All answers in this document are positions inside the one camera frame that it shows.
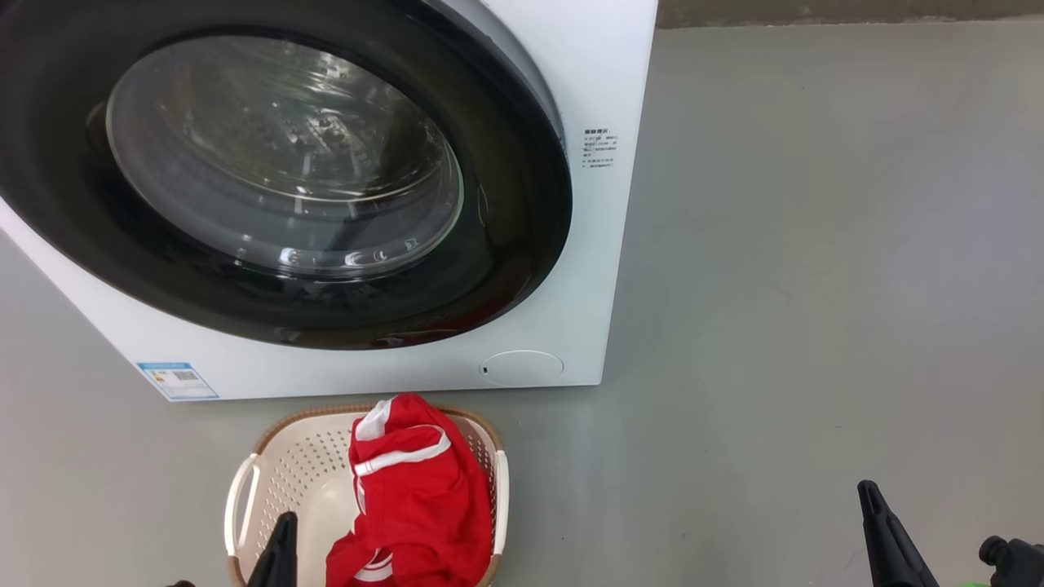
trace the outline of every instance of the laundry basket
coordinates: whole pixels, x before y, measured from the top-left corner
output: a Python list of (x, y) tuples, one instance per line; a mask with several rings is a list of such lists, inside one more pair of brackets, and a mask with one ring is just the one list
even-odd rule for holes
[[(224, 545), (235, 587), (245, 587), (276, 520), (288, 511), (298, 514), (298, 587), (325, 587), (327, 554), (359, 513), (348, 463), (352, 424), (373, 407), (303, 412), (261, 437), (236, 472), (224, 507)], [(476, 586), (487, 587), (500, 566), (507, 534), (507, 456), (497, 433), (481, 418), (459, 409), (442, 410), (460, 428), (489, 479), (493, 557)]]

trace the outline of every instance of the white washing machine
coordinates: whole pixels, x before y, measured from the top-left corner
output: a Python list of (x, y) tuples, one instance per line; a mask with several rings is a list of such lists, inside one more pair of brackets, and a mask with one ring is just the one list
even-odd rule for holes
[(601, 380), (656, 0), (0, 10), (0, 227), (168, 399)]

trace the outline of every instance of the basket rim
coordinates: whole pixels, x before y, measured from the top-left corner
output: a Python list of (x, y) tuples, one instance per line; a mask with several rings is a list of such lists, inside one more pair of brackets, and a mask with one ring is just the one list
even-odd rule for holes
[[(340, 414), (355, 414), (363, 413), (369, 414), (377, 404), (374, 403), (357, 403), (348, 405), (335, 405), (330, 407), (315, 407), (312, 409), (305, 409), (303, 412), (298, 412), (296, 414), (291, 414), (286, 418), (276, 422), (265, 430), (261, 439), (258, 440), (257, 444), (254, 445), (254, 453), (262, 454), (264, 449), (271, 443), (271, 440), (276, 438), (276, 435), (283, 431), (284, 428), (293, 424), (294, 422), (300, 422), (301, 420), (307, 420), (309, 418), (316, 418), (319, 416), (336, 416)], [(500, 436), (497, 431), (485, 421), (481, 416), (469, 412), (467, 409), (459, 409), (456, 407), (448, 407), (444, 405), (435, 405), (436, 409), (446, 414), (447, 416), (457, 416), (471, 420), (485, 431), (490, 436), (490, 440), (493, 441), (493, 447), (497, 451), (503, 451), (504, 445), (500, 441)], [(490, 587), (493, 584), (493, 578), (497, 574), (497, 570), (500, 568), (500, 561), (503, 555), (493, 555), (490, 558), (490, 566), (485, 568), (485, 574), (482, 576), (482, 580), (478, 582), (475, 587)], [(235, 587), (246, 587), (246, 579), (243, 578), (243, 572), (239, 567), (239, 557), (229, 557), (229, 573), (232, 576), (232, 584)]]

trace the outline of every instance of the white handle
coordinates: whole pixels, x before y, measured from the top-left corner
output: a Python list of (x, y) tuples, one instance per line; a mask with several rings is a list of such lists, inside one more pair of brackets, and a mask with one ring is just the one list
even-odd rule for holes
[(497, 529), (493, 535), (493, 554), (504, 554), (504, 541), (507, 540), (507, 507), (511, 502), (511, 479), (507, 473), (507, 455), (503, 450), (497, 451)]
[[(254, 496), (258, 491), (258, 469), (254, 463), (258, 460), (255, 452), (243, 461), (236, 471), (236, 477), (232, 479), (232, 487), (229, 488), (229, 499), (224, 502), (224, 548), (230, 557), (235, 557), (236, 553), (246, 544), (246, 522), (251, 519), (251, 512), (254, 510)], [(243, 493), (243, 484), (246, 483), (246, 475), (254, 473), (254, 482), (251, 484), (251, 494), (246, 498), (246, 510), (243, 512), (243, 527), (239, 530), (239, 540), (236, 540), (236, 512), (239, 511), (239, 496)]]

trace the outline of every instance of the red garment with white stripes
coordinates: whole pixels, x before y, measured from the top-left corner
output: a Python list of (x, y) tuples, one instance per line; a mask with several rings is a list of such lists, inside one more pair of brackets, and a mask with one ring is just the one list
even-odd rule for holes
[(456, 425), (414, 394), (352, 427), (359, 516), (327, 556), (327, 587), (475, 587), (490, 565), (485, 474)]

